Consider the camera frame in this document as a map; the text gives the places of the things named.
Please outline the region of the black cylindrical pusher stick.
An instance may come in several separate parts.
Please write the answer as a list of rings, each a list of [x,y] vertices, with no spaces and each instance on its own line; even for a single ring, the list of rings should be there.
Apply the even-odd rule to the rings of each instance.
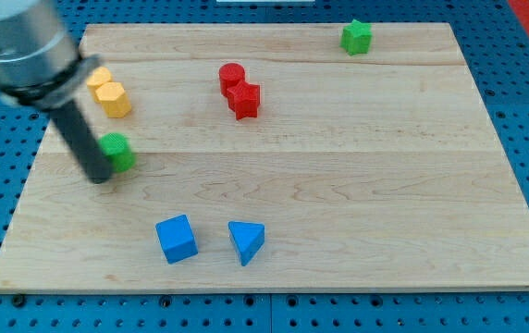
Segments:
[[[110,180],[113,175],[112,164],[104,155],[76,102],[70,100],[58,108],[50,109],[48,113],[86,178],[93,184]]]

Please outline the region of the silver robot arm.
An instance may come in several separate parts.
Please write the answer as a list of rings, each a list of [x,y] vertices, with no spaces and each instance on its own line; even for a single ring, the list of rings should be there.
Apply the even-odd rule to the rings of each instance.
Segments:
[[[54,2],[0,0],[1,100],[46,113],[94,184],[108,181],[113,168],[74,93],[100,65],[97,55],[80,54]]]

